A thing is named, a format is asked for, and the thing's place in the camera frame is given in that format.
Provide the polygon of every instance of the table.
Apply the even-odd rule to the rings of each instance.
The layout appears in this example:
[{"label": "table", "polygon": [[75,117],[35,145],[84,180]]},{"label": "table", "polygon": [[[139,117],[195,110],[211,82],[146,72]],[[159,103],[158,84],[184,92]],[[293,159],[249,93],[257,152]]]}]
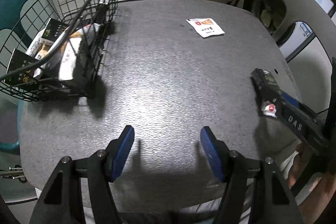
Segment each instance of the table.
[{"label": "table", "polygon": [[[225,34],[203,39],[186,22],[206,17]],[[135,142],[111,185],[119,211],[163,211],[219,198],[224,185],[200,145],[203,126],[246,157],[267,155],[278,163],[297,142],[278,121],[258,116],[250,80],[256,67],[272,71],[297,98],[284,57],[251,13],[206,0],[120,3],[95,99],[25,103],[26,177],[42,189],[63,155],[90,156],[130,124]],[[82,190],[89,207],[86,179]]]}]

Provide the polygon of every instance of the black wire basket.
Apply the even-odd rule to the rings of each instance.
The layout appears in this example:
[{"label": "black wire basket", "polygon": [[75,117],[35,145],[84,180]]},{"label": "black wire basket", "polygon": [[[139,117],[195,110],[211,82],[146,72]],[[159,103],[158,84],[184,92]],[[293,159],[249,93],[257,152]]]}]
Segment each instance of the black wire basket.
[{"label": "black wire basket", "polygon": [[[25,101],[93,97],[117,6],[118,0],[36,0],[0,41],[0,91]],[[54,33],[51,45],[39,38]]]}]

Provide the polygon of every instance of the condiment packet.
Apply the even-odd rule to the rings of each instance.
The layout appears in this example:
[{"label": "condiment packet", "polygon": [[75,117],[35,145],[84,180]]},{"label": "condiment packet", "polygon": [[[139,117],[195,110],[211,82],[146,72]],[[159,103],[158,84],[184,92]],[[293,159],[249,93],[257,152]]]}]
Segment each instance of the condiment packet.
[{"label": "condiment packet", "polygon": [[275,113],[277,111],[276,108],[275,108],[275,105],[272,104],[269,101],[263,102],[263,104],[261,106],[261,110],[264,113],[264,115],[266,115],[266,116],[271,116],[271,117],[274,117],[274,118],[277,117],[275,115]]},{"label": "condiment packet", "polygon": [[203,38],[225,33],[211,18],[187,19],[187,22],[192,25],[195,31]]}]

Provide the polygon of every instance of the screw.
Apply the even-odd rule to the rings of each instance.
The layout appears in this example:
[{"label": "screw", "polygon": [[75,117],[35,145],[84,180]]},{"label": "screw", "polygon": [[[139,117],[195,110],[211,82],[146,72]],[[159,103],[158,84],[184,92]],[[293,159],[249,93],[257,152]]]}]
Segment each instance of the screw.
[{"label": "screw", "polygon": [[237,158],[237,157],[239,156],[239,153],[238,153],[236,150],[231,150],[231,151],[229,152],[229,156],[230,156],[231,158]]},{"label": "screw", "polygon": [[70,160],[70,157],[69,156],[64,156],[61,161],[62,163],[66,164],[68,161]]},{"label": "screw", "polygon": [[98,150],[97,151],[97,156],[98,157],[104,157],[106,155],[106,151],[104,149]]},{"label": "screw", "polygon": [[271,157],[266,157],[266,158],[265,158],[265,162],[266,162],[267,164],[272,164],[272,163],[274,162],[274,160],[273,160]]}]

